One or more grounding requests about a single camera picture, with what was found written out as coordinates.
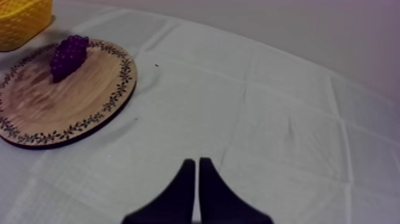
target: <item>grape bunch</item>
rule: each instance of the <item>grape bunch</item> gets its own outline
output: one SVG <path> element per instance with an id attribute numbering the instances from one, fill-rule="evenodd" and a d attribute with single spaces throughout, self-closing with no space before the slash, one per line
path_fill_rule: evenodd
<path id="1" fill-rule="evenodd" d="M 50 62 L 53 82 L 57 83 L 76 71 L 88 57 L 89 38 L 69 36 L 55 50 Z"/>

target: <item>round wooden tray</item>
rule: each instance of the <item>round wooden tray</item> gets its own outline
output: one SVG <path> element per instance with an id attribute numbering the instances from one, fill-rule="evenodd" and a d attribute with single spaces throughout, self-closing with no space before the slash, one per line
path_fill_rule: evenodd
<path id="1" fill-rule="evenodd" d="M 0 136 L 9 143 L 40 148 L 79 139 L 114 117 L 135 89 L 131 56 L 96 39 L 81 68 L 53 83 L 49 63 L 57 46 L 22 59 L 0 82 Z"/>

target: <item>wooden plate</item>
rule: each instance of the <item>wooden plate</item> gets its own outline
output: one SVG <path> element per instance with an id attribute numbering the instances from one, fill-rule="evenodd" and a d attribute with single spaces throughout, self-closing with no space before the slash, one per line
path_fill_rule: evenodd
<path id="1" fill-rule="evenodd" d="M 22 59 L 0 82 L 0 136 L 12 144 L 39 147 L 78 138 L 112 117 L 133 93 L 131 56 L 96 39 L 81 68 L 53 83 L 49 62 L 57 46 Z"/>

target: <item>decorative vine border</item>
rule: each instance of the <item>decorative vine border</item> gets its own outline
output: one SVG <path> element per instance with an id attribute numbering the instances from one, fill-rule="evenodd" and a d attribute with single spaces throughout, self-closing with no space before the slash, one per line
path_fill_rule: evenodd
<path id="1" fill-rule="evenodd" d="M 0 91 L 4 89 L 10 82 L 10 80 L 16 76 L 18 69 L 24 67 L 27 63 L 33 61 L 38 55 L 43 54 L 46 51 L 49 51 L 58 46 L 57 43 L 53 43 L 47 46 L 44 46 L 41 49 L 38 49 L 34 53 L 29 56 L 23 58 L 18 64 L 11 67 L 10 72 L 7 73 L 2 82 L 0 82 Z M 121 70 L 118 77 L 120 78 L 120 82 L 117 84 L 116 89 L 113 93 L 111 93 L 109 100 L 102 106 L 102 109 L 95 113 L 94 115 L 90 115 L 88 118 L 83 119 L 81 122 L 77 122 L 75 125 L 70 125 L 67 129 L 64 129 L 62 132 L 57 132 L 56 130 L 51 133 L 36 133 L 34 135 L 29 135 L 27 133 L 21 133 L 17 127 L 15 127 L 7 117 L 0 115 L 0 129 L 8 134 L 8 137 L 13 137 L 17 139 L 18 144 L 51 144 L 56 142 L 60 142 L 60 140 L 69 140 L 71 135 L 74 135 L 76 132 L 82 132 L 92 123 L 99 123 L 102 118 L 104 118 L 104 112 L 111 112 L 114 107 L 117 106 L 115 102 L 120 100 L 120 98 L 127 93 L 127 84 L 133 79 L 130 75 L 132 71 L 130 68 L 131 61 L 127 57 L 127 54 L 112 45 L 107 45 L 103 41 L 94 42 L 90 41 L 90 48 L 100 48 L 101 51 L 106 51 L 111 55 L 115 55 L 117 58 L 121 58 Z M 0 92 L 0 113 L 3 112 L 2 108 L 2 100 L 1 100 L 1 92 Z"/>

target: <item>table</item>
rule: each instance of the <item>table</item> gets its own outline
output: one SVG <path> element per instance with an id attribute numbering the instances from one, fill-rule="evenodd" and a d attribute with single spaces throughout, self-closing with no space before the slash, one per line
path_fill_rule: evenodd
<path id="1" fill-rule="evenodd" d="M 400 222 L 400 109 L 340 74 L 259 42 L 176 18 L 55 2 L 21 55 L 70 34 L 135 58 L 137 90 L 105 128 L 53 151 L 0 141 L 0 223 L 120 223 L 184 158 L 277 224 Z M 198 204 L 194 220 L 199 220 Z"/>

